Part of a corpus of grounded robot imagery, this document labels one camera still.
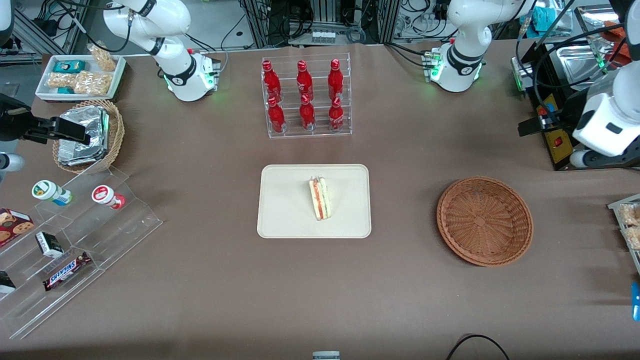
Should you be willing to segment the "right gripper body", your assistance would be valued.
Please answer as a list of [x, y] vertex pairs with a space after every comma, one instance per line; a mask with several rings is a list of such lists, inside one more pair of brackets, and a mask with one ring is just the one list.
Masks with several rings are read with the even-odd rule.
[[31, 111], [31, 107], [11, 96], [0, 94], [0, 141], [10, 142], [20, 139], [28, 130], [28, 124], [21, 117]]

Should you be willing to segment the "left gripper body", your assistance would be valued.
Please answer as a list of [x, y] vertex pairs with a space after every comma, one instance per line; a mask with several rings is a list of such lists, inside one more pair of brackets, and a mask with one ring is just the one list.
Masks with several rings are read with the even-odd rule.
[[639, 100], [599, 93], [588, 97], [573, 137], [606, 157], [622, 155], [639, 136]]

